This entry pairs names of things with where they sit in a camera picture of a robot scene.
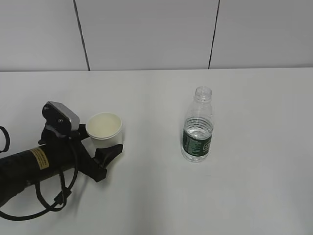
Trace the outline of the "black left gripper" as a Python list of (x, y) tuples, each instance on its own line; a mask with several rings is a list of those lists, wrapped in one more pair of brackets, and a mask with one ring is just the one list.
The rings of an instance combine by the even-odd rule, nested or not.
[(117, 144), (108, 148), (97, 148), (95, 157), (92, 158), (85, 149), (82, 141), (89, 138), (85, 124), (80, 124), (78, 131), (63, 138), (57, 137), (51, 131), (43, 129), (40, 148), (44, 151), (49, 167), (44, 171), (51, 175), (58, 170), (76, 168), (96, 182), (105, 179), (106, 167), (123, 151), (123, 144)]

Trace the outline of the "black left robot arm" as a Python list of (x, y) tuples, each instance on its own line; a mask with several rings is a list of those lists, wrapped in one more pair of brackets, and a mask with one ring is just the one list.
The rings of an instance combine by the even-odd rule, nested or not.
[(88, 138), (85, 125), (66, 136), (44, 129), (39, 146), (0, 160), (0, 204), (21, 193), (26, 187), (57, 175), (60, 170), (77, 168), (96, 182), (105, 179), (107, 166), (122, 153), (123, 145), (98, 148), (91, 157), (82, 144)]

